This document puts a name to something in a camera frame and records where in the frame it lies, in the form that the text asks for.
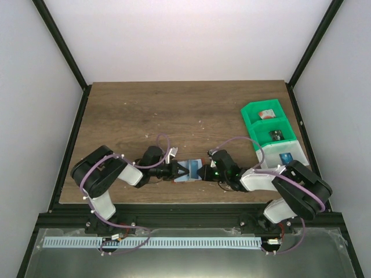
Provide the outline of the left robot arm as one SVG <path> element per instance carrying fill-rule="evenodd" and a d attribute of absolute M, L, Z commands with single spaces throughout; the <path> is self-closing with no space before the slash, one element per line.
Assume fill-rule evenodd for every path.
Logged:
<path fill-rule="evenodd" d="M 128 162 L 123 155 L 102 145 L 81 159 L 72 168 L 70 176 L 91 205 L 92 213 L 98 213 L 104 220 L 113 223 L 112 229 L 118 229 L 124 223 L 116 216 L 109 194 L 110 186 L 114 181 L 121 180 L 134 188 L 141 188 L 152 177 L 171 181 L 188 175 L 189 169 L 174 160 L 176 152 L 177 148 L 171 148 L 166 153 L 152 145 L 141 158 Z"/>

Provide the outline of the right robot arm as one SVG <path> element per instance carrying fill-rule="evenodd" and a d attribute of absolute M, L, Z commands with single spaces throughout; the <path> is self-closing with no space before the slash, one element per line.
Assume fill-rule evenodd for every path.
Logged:
<path fill-rule="evenodd" d="M 298 160 L 272 169 L 241 168 L 222 149 L 210 151 L 210 164 L 197 170 L 203 181 L 227 184 L 236 192 L 274 191 L 280 199 L 271 200 L 257 217 L 264 230 L 273 230 L 290 218 L 313 220 L 326 210 L 333 191 L 322 178 Z"/>

